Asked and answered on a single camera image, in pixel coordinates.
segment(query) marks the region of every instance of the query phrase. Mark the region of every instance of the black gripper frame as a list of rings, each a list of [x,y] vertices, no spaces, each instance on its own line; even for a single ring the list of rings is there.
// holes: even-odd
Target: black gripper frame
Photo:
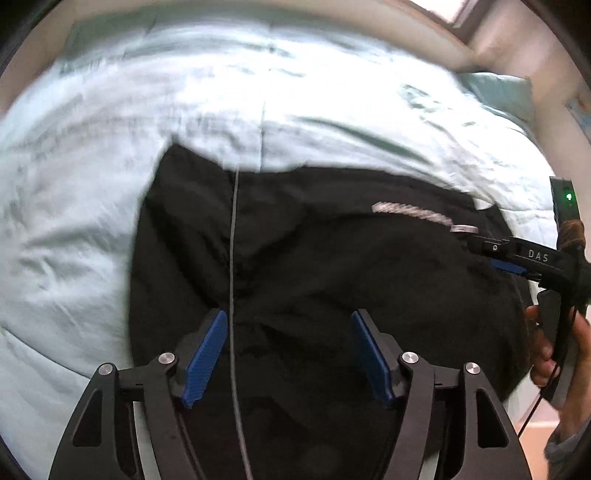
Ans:
[[[389,408],[404,411],[391,455],[385,455],[377,478],[417,480],[425,455],[431,411],[435,399],[444,400],[447,427],[440,450],[436,480],[531,480],[530,469],[517,434],[485,374],[475,364],[457,370],[430,365],[413,355],[405,361],[396,340],[381,333],[366,310],[353,314],[367,328],[367,338],[381,353],[389,375],[370,383],[374,394],[389,379]]]
[[[181,415],[181,399],[187,368],[220,315],[225,317],[221,310],[211,310],[199,331],[180,341],[174,358],[165,353],[148,365],[125,370],[101,365],[63,433],[49,480],[144,480],[134,402],[144,404],[160,477],[204,480]]]

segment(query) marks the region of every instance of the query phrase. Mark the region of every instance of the hand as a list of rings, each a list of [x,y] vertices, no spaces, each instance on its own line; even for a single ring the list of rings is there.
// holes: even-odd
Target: hand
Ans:
[[[529,321],[537,320],[538,315],[537,306],[525,311],[525,319]],[[575,435],[591,416],[591,326],[580,313],[575,317],[573,334],[579,343],[579,357],[564,407],[558,412],[561,442]],[[536,330],[531,347],[533,367],[530,376],[538,387],[545,386],[550,380],[556,365],[551,359],[552,353],[552,344],[544,336],[544,332],[541,329]]]

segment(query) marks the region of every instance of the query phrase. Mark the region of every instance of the black cord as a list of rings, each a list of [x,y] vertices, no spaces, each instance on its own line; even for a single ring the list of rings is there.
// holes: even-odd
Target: black cord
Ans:
[[[569,327],[569,334],[573,330],[574,320],[577,316],[578,311],[579,310],[576,307],[573,309],[573,315],[571,317],[570,327]],[[538,400],[536,400],[534,408],[531,409],[530,414],[527,416],[524,424],[521,426],[521,429],[519,430],[517,438],[521,438],[521,434],[525,431],[525,427],[527,427],[527,424],[530,422],[531,418],[534,416],[535,411],[540,406],[542,398],[544,398],[544,393],[545,393],[546,389],[548,389],[553,384],[553,382],[557,380],[554,376],[556,375],[556,372],[558,371],[558,367],[559,366],[562,367],[564,365],[564,362],[566,360],[567,351],[568,351],[567,349],[564,349],[564,352],[563,352],[562,356],[560,357],[560,361],[556,362],[556,365],[554,366],[554,369],[552,370],[552,374],[550,375],[550,379],[548,380],[548,383],[546,383],[545,386],[540,388],[540,394],[538,395]]]

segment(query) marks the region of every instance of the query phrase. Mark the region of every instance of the metal button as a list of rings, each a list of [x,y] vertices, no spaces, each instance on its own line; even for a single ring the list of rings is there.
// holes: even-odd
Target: metal button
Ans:
[[[113,365],[111,364],[102,364],[99,367],[100,375],[109,375],[113,371]]]
[[[164,365],[171,364],[174,362],[174,353],[163,353],[158,357],[158,362]]]
[[[402,360],[408,364],[415,364],[418,362],[418,355],[414,352],[404,352],[402,354]]]
[[[474,362],[468,362],[466,364],[466,371],[469,374],[477,375],[480,373],[480,366],[478,364],[475,364]]]

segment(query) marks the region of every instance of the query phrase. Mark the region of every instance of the black fabric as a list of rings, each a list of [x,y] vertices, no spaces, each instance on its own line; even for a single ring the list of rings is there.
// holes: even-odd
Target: black fabric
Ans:
[[[179,146],[162,159],[132,265],[138,365],[197,329],[207,309],[228,308],[235,175]],[[462,250],[449,226],[372,206],[413,205],[506,236],[498,209],[478,212],[467,195],[378,171],[299,168],[238,180],[236,372],[255,479],[373,478],[398,419],[372,399],[355,361],[349,316],[358,308],[434,365],[477,362],[501,398],[525,374],[531,300],[515,281]],[[186,422],[210,480],[245,477],[227,349]]]

